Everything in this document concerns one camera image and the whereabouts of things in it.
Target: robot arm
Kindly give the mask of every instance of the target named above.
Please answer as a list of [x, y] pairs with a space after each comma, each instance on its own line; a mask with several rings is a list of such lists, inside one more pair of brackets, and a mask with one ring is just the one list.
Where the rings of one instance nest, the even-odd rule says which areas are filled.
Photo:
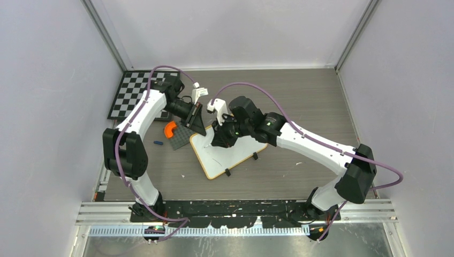
[[[282, 115], [274, 112], [263, 114], [244, 96], [230, 102], [229, 109], [232, 115], [227, 113], [225, 101], [220, 99], [210, 101], [207, 109], [209, 112], [217, 111], [217, 120], [212, 124], [215, 131], [212, 146], [228, 148], [233, 146], [239, 137], [251, 136], [259, 142], [303, 154], [323, 164], [337, 175], [333, 181], [312, 191], [305, 205], [308, 217], [318, 218], [332, 206], [345, 200], [353, 203], [364, 202], [376, 174], [375, 165], [340, 154], [301, 136], [289, 124], [292, 121], [285, 120]], [[356, 149], [325, 139], [298, 125], [297, 128], [305, 135], [336, 146], [344, 152], [373, 160], [372, 150], [365, 145], [360, 145]]]
[[[152, 84], [148, 98], [146, 92], [142, 93], [139, 103], [145, 102], [142, 110], [134, 118], [140, 104], [137, 104], [128, 117], [115, 129], [108, 128], [103, 133], [104, 165], [116, 176], [120, 176], [116, 158], [115, 142], [120, 131], [127, 127], [122, 137], [119, 150], [120, 161], [125, 173], [125, 178], [131, 183], [134, 190], [142, 200], [151, 206], [155, 212], [162, 214], [163, 203], [160, 192], [153, 186], [146, 168], [148, 166], [148, 156], [143, 146], [143, 138], [153, 120], [161, 110], [166, 110], [181, 118], [181, 123], [194, 132], [206, 135], [205, 126], [202, 122], [202, 104], [188, 103], [178, 97], [184, 85], [174, 76], [165, 77], [164, 81], [156, 81]], [[204, 88], [196, 88], [195, 91], [200, 95]], [[148, 215], [148, 211], [142, 206], [139, 199], [133, 206], [133, 211]]]

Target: black and white checkerboard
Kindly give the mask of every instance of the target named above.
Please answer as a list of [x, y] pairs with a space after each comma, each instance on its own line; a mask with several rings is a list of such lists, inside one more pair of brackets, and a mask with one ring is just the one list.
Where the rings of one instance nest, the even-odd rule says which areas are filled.
[[[156, 71], [153, 73], [152, 80], [164, 81], [164, 75], [166, 74], [180, 76], [179, 72]], [[107, 119], [123, 121], [131, 113], [142, 97], [143, 91], [147, 88], [149, 75], [150, 71], [126, 71], [123, 74]], [[161, 116], [156, 119], [170, 120], [171, 115], [166, 111], [162, 111]]]

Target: gray textured pad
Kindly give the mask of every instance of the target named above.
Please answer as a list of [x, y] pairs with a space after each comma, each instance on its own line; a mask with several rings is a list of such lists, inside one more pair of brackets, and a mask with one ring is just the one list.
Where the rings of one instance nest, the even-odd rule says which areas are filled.
[[178, 127], [173, 131], [173, 137], [169, 138], [173, 150], [183, 147], [189, 143], [189, 138], [195, 132], [178, 123]]

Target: orange object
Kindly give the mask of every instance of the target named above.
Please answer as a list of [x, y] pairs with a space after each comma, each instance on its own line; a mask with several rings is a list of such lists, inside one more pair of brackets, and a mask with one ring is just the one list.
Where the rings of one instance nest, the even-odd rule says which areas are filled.
[[174, 121], [169, 122], [164, 128], [164, 135], [166, 138], [173, 137], [173, 131], [177, 128], [177, 124]]

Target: gray floor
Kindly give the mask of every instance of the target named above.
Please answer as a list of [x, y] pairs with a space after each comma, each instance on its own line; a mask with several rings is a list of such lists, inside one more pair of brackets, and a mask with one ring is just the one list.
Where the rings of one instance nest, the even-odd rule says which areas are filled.
[[[303, 128], [327, 139], [357, 146], [339, 80], [333, 69], [243, 70], [189, 72], [210, 95], [201, 99], [206, 105], [222, 86], [235, 81], [255, 83], [273, 95], [292, 119]], [[192, 86], [183, 80], [190, 95]], [[263, 112], [277, 111], [261, 92], [244, 86], [224, 91], [220, 98], [228, 102], [239, 95], [254, 101]], [[214, 115], [205, 109], [203, 120], [210, 124]], [[323, 186], [335, 174], [295, 152], [268, 146], [259, 160], [249, 159], [232, 169], [232, 176], [207, 179], [191, 147], [173, 151], [165, 138], [166, 123], [154, 122], [144, 144], [148, 153], [148, 174], [166, 200], [198, 199], [305, 199], [316, 186]], [[154, 140], [164, 145], [153, 144]], [[117, 177], [111, 177], [106, 200], [133, 200], [134, 197]]]

